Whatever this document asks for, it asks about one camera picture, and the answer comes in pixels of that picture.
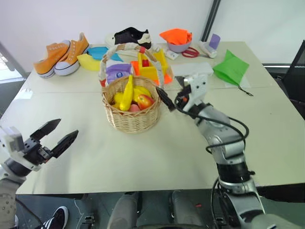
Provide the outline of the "red and yellow apple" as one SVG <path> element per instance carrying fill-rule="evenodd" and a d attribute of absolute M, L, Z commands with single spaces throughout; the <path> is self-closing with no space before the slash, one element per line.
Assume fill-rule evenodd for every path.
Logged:
<path fill-rule="evenodd" d="M 140 110 L 145 110 L 154 104 L 154 100 L 145 94 L 140 94 L 137 96 L 137 104 Z"/>

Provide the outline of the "orange plastic tray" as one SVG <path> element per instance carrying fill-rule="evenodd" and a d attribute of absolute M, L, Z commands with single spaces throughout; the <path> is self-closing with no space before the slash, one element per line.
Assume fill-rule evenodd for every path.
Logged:
<path fill-rule="evenodd" d="M 140 71 L 138 68 L 138 61 L 131 61 L 130 64 L 132 65 L 133 69 L 134 69 L 134 73 L 135 75 L 140 75 Z M 164 75 L 164 83 L 165 84 L 169 84 L 173 81 L 172 77 L 169 74 L 165 74 Z"/>

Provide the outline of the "purple cup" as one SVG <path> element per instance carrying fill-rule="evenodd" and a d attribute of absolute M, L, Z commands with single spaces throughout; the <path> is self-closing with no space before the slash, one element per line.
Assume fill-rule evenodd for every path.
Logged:
<path fill-rule="evenodd" d="M 129 63 L 114 64 L 106 68 L 107 83 L 132 74 L 132 65 Z"/>

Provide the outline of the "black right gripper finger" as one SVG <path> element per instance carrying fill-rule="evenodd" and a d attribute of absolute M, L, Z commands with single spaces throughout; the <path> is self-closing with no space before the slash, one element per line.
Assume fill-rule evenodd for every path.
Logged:
<path fill-rule="evenodd" d="M 175 105 L 172 102 L 172 100 L 169 98 L 168 94 L 165 92 L 164 89 L 160 88 L 160 87 L 156 87 L 156 91 L 158 96 L 160 97 L 160 99 L 162 100 L 162 102 L 167 106 L 167 108 L 169 109 L 169 111 L 173 111 L 175 110 Z"/>

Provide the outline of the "black office chair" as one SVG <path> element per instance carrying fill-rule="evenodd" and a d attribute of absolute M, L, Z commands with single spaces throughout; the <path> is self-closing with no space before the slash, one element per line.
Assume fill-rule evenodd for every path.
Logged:
<path fill-rule="evenodd" d="M 305 40 L 284 76 L 274 77 L 288 99 L 305 110 Z"/>

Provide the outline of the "orange cloth bag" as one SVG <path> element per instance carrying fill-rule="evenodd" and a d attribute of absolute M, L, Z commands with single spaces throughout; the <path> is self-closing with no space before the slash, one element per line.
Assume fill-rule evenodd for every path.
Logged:
<path fill-rule="evenodd" d="M 161 32 L 159 36 L 168 43 L 174 45 L 183 45 L 192 41 L 192 33 L 179 28 L 174 28 Z"/>

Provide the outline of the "purple bowl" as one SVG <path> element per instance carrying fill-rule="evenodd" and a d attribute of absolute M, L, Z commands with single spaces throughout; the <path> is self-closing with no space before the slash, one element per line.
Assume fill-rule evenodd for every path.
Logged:
<path fill-rule="evenodd" d="M 167 41 L 167 45 L 170 51 L 181 53 L 189 48 L 191 42 L 192 40 L 174 38 Z"/>

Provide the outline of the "small yellow lemon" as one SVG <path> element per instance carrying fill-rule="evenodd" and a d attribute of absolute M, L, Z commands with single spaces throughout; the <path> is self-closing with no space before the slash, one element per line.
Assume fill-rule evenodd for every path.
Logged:
<path fill-rule="evenodd" d="M 115 107 L 116 109 L 120 109 L 122 98 L 123 98 L 123 92 L 116 93 L 113 97 L 114 104 L 112 106 Z"/>

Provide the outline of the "white tube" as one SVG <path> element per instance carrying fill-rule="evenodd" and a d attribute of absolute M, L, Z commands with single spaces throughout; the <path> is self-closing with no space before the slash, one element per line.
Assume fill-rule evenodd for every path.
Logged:
<path fill-rule="evenodd" d="M 210 58 L 215 58 L 217 56 L 217 50 L 212 48 L 209 45 L 209 42 L 203 42 L 203 41 L 199 41 L 198 42 L 199 48 L 208 55 L 208 57 Z"/>

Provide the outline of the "yellow mango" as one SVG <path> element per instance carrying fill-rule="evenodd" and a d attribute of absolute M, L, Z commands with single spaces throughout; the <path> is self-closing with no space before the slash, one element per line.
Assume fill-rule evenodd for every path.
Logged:
<path fill-rule="evenodd" d="M 132 98 L 132 100 L 137 103 L 138 102 L 138 96 L 141 95 L 141 94 L 144 94 L 144 95 L 152 98 L 152 95 L 151 95 L 151 93 L 148 89 L 146 89 L 143 86 L 136 85 L 136 86 L 133 87 L 133 98 Z"/>

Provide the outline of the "small white packet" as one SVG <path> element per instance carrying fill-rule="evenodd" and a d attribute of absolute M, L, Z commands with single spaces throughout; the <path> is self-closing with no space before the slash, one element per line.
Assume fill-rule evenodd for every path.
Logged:
<path fill-rule="evenodd" d="M 164 55 L 165 55 L 165 57 L 167 57 L 170 60 L 175 60 L 175 59 L 177 59 L 179 57 L 178 53 L 175 53 L 175 52 L 173 52 L 173 51 L 171 51 L 169 49 L 166 49 L 164 51 Z"/>

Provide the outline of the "green drawstring bag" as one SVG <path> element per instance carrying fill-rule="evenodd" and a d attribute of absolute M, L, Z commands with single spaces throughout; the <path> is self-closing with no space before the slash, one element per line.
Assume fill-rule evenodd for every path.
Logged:
<path fill-rule="evenodd" d="M 214 66 L 213 71 L 219 79 L 237 86 L 239 90 L 248 96 L 253 96 L 253 94 L 244 90 L 240 85 L 248 68 L 248 63 L 235 56 L 230 50 L 226 50 L 224 60 Z"/>

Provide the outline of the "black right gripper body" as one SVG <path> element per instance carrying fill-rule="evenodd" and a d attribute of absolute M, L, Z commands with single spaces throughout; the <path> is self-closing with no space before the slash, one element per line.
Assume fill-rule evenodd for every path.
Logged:
<path fill-rule="evenodd" d="M 176 96 L 174 104 L 177 107 L 185 107 L 189 102 L 189 94 L 191 93 L 191 86 L 184 87 Z"/>

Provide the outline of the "orange canvas sneaker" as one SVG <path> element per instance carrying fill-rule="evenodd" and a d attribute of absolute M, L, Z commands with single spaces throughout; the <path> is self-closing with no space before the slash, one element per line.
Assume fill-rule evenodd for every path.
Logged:
<path fill-rule="evenodd" d="M 80 64 L 78 56 L 85 54 L 90 48 L 83 32 L 80 33 L 79 39 L 71 40 L 70 47 L 65 55 L 56 63 L 54 71 L 59 76 L 66 76 L 78 70 Z"/>
<path fill-rule="evenodd" d="M 33 64 L 39 77 L 49 78 L 55 74 L 55 65 L 67 53 L 70 44 L 69 40 L 63 40 L 60 43 L 52 43 L 46 46 L 46 57 Z"/>

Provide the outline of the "yellow banana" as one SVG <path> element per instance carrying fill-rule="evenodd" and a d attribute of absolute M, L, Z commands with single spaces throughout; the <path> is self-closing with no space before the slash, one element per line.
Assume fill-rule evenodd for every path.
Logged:
<path fill-rule="evenodd" d="M 120 110 L 128 111 L 133 99 L 133 76 L 129 75 L 128 82 L 123 92 L 122 100 L 120 102 Z"/>

